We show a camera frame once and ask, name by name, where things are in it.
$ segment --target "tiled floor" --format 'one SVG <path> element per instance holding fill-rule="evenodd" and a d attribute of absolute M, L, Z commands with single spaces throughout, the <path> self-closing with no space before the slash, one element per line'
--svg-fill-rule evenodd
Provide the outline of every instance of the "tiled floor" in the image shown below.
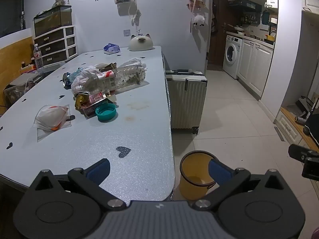
<path fill-rule="evenodd" d="M 172 134 L 176 171 L 173 199 L 183 199 L 178 189 L 179 164 L 190 151 L 211 152 L 229 167 L 244 167 L 255 174 L 274 168 L 306 213 L 299 238 L 310 239 L 319 227 L 319 200 L 310 180 L 301 176 L 302 164 L 288 156 L 289 143 L 280 140 L 275 125 L 237 80 L 220 71 L 207 71 L 206 78 L 208 88 L 198 135 Z"/>

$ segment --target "baseboard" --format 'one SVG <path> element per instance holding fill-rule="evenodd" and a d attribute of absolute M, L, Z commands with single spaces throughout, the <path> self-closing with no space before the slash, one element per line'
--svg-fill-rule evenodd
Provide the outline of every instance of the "baseboard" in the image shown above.
<path fill-rule="evenodd" d="M 272 121 L 272 123 L 275 122 L 275 116 L 272 115 L 272 113 L 269 111 L 269 109 L 265 106 L 265 104 L 262 103 L 261 100 L 258 101 L 258 105 L 262 108 L 262 110 L 266 113 L 267 117 Z"/>

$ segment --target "black range hood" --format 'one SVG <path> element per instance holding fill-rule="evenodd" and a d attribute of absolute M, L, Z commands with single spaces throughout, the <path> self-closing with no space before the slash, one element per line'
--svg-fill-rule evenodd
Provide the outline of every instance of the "black range hood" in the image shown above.
<path fill-rule="evenodd" d="M 228 2 L 228 6 L 239 9 L 244 12 L 261 13 L 262 6 L 249 0 L 235 0 Z"/>

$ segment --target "plastic water bottle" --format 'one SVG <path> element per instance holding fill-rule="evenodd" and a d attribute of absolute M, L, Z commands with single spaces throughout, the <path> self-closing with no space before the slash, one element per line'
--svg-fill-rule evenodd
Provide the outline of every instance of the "plastic water bottle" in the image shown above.
<path fill-rule="evenodd" d="M 41 50 L 38 47 L 38 44 L 34 45 L 33 55 L 34 55 L 35 65 L 37 69 L 43 67 L 42 54 L 41 54 Z"/>
<path fill-rule="evenodd" d="M 92 94 L 106 90 L 114 91 L 129 85 L 139 84 L 144 79 L 145 69 L 143 66 L 121 67 L 93 75 L 84 85 L 77 86 L 76 91 L 89 91 Z"/>

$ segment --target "white sheep plush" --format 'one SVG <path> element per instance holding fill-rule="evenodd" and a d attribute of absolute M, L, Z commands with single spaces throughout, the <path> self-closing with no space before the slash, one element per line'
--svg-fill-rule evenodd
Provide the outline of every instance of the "white sheep plush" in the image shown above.
<path fill-rule="evenodd" d="M 195 18 L 193 19 L 193 24 L 195 26 L 204 26 L 205 22 L 205 17 L 202 15 L 196 15 Z"/>

